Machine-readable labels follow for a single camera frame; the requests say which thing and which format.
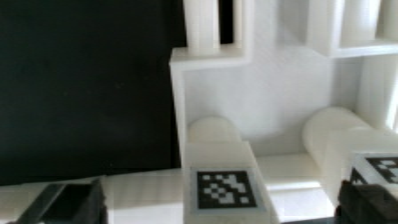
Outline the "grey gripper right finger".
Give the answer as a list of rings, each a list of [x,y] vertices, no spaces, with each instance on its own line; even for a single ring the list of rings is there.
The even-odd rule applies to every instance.
[[[398,199],[376,184],[341,182],[335,224],[398,224]]]

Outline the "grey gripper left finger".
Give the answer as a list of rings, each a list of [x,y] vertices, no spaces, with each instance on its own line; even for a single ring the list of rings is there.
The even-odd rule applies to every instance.
[[[14,224],[106,224],[101,183],[49,184]]]

